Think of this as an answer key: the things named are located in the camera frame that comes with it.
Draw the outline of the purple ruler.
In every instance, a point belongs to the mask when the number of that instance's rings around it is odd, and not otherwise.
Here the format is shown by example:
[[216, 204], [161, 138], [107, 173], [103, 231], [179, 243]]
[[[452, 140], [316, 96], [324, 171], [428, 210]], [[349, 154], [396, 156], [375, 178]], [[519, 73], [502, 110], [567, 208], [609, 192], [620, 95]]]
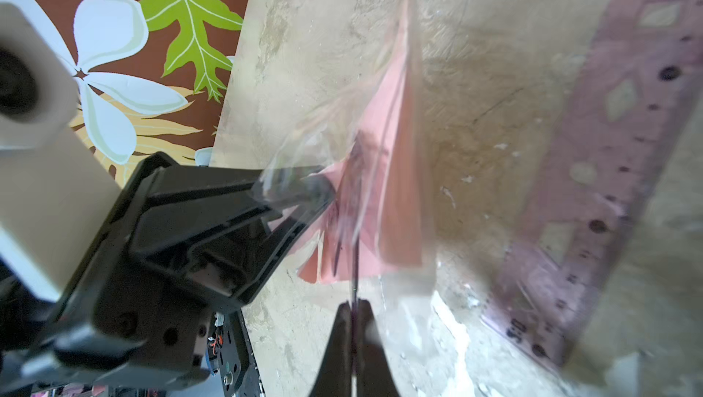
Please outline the purple ruler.
[[483, 322], [559, 371], [702, 92], [702, 0], [610, 0]]

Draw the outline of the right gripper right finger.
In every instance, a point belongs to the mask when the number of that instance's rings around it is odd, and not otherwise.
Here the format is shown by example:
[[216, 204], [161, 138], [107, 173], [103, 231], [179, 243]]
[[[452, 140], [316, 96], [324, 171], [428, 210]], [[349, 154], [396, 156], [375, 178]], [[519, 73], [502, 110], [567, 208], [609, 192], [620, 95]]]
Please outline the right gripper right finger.
[[399, 397], [371, 303], [365, 299], [355, 311], [355, 376], [357, 396]]

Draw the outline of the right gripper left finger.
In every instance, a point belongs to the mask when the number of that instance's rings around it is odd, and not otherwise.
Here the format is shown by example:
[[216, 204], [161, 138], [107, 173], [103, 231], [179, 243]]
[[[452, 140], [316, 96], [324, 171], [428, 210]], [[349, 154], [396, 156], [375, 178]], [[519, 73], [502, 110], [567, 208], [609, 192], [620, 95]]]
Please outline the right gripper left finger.
[[352, 310], [348, 303], [339, 305], [318, 376], [309, 397], [350, 397], [352, 395], [353, 320], [351, 315]]

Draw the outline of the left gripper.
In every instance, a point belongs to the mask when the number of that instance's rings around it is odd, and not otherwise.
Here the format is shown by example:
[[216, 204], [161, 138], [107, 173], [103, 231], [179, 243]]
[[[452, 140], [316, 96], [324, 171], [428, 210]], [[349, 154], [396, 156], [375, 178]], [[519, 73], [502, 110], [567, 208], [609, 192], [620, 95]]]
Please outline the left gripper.
[[92, 230], [5, 212], [1, 257], [14, 277], [1, 305], [2, 390], [205, 382], [212, 309], [251, 304], [335, 196], [314, 166], [183, 166], [159, 152]]

